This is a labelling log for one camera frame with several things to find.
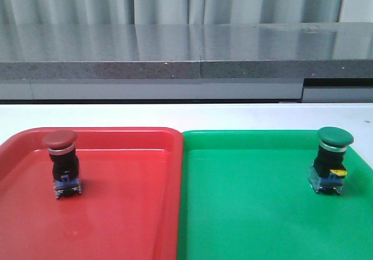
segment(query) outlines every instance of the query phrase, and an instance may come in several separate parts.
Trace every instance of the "gray countertop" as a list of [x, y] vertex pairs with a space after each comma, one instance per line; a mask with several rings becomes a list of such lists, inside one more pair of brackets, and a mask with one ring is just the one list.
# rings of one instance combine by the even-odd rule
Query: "gray countertop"
[[371, 78], [373, 23], [0, 25], [0, 80]]

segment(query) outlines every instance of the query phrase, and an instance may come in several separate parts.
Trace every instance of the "curtain fold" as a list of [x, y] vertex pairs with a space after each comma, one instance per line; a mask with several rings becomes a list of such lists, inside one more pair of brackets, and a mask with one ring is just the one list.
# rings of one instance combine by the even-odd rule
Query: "curtain fold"
[[351, 18], [349, 10], [354, 3], [347, 1], [342, 4], [342, 0], [0, 0], [0, 23], [336, 22], [340, 11]]

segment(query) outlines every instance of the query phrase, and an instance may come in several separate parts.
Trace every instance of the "green mushroom button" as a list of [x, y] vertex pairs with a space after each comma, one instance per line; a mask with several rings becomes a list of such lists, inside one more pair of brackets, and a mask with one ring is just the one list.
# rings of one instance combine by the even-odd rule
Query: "green mushroom button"
[[354, 142], [352, 134], [336, 127], [323, 127], [317, 132], [320, 140], [327, 145], [347, 146]]

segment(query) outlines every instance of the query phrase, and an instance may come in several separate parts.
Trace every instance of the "red mushroom button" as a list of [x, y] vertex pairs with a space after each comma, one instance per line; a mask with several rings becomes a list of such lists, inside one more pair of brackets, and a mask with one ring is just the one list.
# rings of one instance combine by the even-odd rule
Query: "red mushroom button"
[[51, 132], [43, 138], [43, 145], [50, 149], [63, 149], [74, 143], [78, 135], [71, 130]]

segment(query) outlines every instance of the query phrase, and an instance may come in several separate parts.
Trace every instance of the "white table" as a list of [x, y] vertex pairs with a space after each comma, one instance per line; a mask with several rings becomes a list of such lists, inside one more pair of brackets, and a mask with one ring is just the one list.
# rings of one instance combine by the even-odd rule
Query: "white table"
[[53, 104], [0, 105], [0, 143], [37, 127], [319, 129], [336, 126], [373, 167], [373, 104]]

